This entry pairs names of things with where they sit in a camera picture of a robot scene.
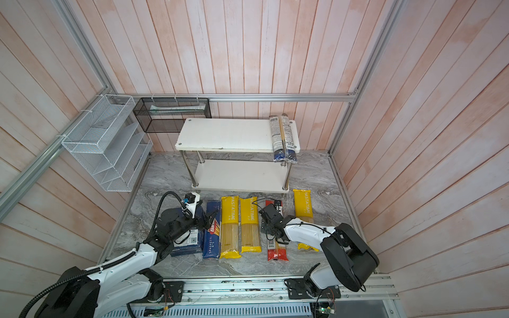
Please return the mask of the red spaghetti pack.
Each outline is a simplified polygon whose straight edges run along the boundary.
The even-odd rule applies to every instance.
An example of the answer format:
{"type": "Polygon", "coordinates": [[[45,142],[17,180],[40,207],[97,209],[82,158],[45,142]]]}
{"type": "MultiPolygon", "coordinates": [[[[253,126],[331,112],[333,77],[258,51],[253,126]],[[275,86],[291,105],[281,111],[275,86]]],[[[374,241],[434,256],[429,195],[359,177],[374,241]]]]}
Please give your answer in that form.
{"type": "MultiPolygon", "coordinates": [[[[265,200],[266,205],[273,204],[278,213],[283,215],[281,200],[265,200]]],[[[269,240],[267,235],[268,260],[288,261],[286,246],[281,245],[274,239],[269,240]]]]}

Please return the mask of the blue white-label spaghetti pack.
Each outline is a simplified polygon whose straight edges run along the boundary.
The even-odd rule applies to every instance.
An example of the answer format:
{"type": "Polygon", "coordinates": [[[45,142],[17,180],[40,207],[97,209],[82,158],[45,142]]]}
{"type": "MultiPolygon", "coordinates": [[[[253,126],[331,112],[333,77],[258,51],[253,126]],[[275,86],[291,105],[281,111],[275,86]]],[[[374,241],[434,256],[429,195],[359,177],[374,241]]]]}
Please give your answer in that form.
{"type": "Polygon", "coordinates": [[[274,162],[297,163],[297,147],[292,132],[291,120],[284,113],[269,117],[274,162]]]}

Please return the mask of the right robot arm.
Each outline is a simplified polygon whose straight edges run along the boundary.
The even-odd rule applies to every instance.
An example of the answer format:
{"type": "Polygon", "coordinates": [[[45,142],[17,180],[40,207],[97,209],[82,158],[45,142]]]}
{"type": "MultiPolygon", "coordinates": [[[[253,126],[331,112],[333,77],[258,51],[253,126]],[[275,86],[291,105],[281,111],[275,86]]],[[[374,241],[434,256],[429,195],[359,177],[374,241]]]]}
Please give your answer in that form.
{"type": "Polygon", "coordinates": [[[365,290],[365,282],[380,260],[354,228],[346,223],[326,227],[297,217],[282,216],[275,205],[259,210],[265,232],[277,243],[298,242],[322,251],[327,264],[314,265],[303,278],[284,281],[291,299],[319,298],[334,286],[342,285],[352,292],[365,290]]]}

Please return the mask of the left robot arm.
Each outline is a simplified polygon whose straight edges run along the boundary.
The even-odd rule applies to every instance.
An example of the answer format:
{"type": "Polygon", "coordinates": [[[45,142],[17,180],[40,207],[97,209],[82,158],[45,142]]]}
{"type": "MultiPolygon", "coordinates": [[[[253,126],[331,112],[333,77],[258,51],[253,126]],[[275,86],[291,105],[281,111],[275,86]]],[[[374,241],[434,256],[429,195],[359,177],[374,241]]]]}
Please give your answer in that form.
{"type": "Polygon", "coordinates": [[[38,293],[35,317],[101,317],[124,304],[147,297],[161,277],[152,266],[168,257],[181,236],[192,229],[207,230],[218,209],[189,217],[180,208],[157,212],[147,238],[124,255],[95,267],[66,270],[56,283],[38,293]]]}

